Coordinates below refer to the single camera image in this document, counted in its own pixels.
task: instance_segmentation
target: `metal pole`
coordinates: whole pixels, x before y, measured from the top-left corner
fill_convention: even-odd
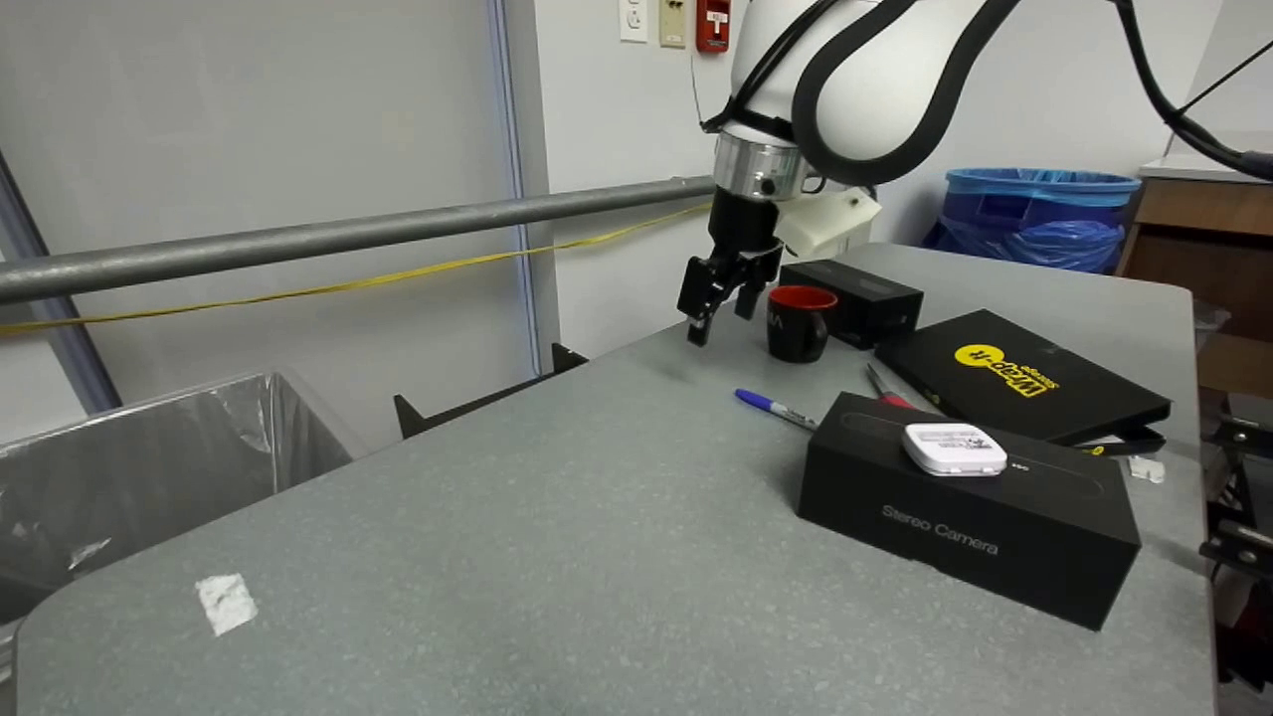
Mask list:
[[[668,181],[634,181],[603,192],[570,192],[517,201],[474,201],[347,223],[309,223],[309,225],[273,225],[244,235],[205,235],[177,242],[146,242],[124,250],[78,250],[50,260],[24,260],[0,268],[0,302],[26,302],[50,294],[112,292],[136,281],[162,281],[184,274],[216,274],[233,268],[294,261],[313,256],[370,250],[394,242],[444,239],[465,229],[543,223],[565,213],[595,213],[643,201],[671,201],[709,196],[712,180],[668,180]]]

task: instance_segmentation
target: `gray table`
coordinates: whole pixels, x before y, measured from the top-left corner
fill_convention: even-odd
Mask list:
[[[1195,311],[1181,292],[871,246],[924,323],[993,305],[1172,396],[1167,486],[1100,631],[793,517],[803,432],[862,355],[679,330],[138,554],[21,631],[24,711],[1209,711]],[[209,636],[205,573],[258,620]]]

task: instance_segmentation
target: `white sticker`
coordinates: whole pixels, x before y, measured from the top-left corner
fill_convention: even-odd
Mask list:
[[[216,573],[216,575],[197,579],[193,590],[197,590],[209,636],[233,631],[246,620],[253,620],[253,595],[246,594],[244,573]]]
[[[1163,481],[1167,481],[1167,465],[1153,461],[1153,459],[1130,459],[1130,461],[1124,461],[1124,472],[1130,472],[1132,481],[1149,481],[1149,486],[1163,486]]]

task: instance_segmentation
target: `white wall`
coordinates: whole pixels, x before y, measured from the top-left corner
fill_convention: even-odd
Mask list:
[[[1195,90],[1221,79],[1236,66],[1250,53],[1273,40],[1273,5],[1267,0],[1226,0],[1226,13],[1209,34],[1200,71]],[[1214,90],[1196,113],[1196,123],[1234,135],[1236,142],[1262,142],[1273,152],[1273,57],[1250,63],[1234,82]]]
[[[30,311],[4,305],[0,323],[26,323]],[[46,338],[0,338],[0,445],[85,416],[85,406]]]
[[[534,8],[554,192],[712,168],[712,138],[696,130],[679,53],[622,45],[615,5],[603,0],[534,0]],[[1136,8],[1157,74],[1181,95],[1195,82],[1218,0]],[[1167,128],[1141,101],[1115,8],[1106,0],[1022,0],[981,57],[937,154],[884,185],[876,239],[917,242],[937,211],[941,170],[960,162],[1132,170],[1163,148]],[[562,260],[562,338],[595,355],[675,323],[679,268],[704,246],[709,225],[688,223],[614,256]]]
[[[1185,101],[1221,0],[1153,0],[1136,13],[1167,95]],[[1022,0],[988,46],[948,142],[884,185],[876,239],[924,242],[949,168],[1132,170],[1167,138],[1106,0]]]
[[[521,95],[529,170],[542,192],[709,176],[712,138],[696,123],[688,58],[659,45],[622,45],[608,0],[514,0],[521,57],[538,90]],[[664,213],[671,207],[554,223],[555,239]],[[595,256],[565,256],[555,269],[562,343],[603,355],[671,327],[684,260],[709,250],[709,223],[679,223]]]
[[[50,250],[510,196],[476,0],[0,0],[0,142]],[[240,298],[504,250],[488,229],[78,298],[85,314]],[[355,451],[391,392],[441,410],[524,378],[510,268],[394,294],[95,330],[128,400],[290,374]]]

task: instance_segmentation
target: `trash bin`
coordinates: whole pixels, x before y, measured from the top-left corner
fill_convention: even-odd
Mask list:
[[[103,569],[347,465],[280,374],[116,410],[0,451],[0,626]]]
[[[1035,268],[1108,274],[1141,180],[1046,168],[964,168],[948,176],[931,246]]]

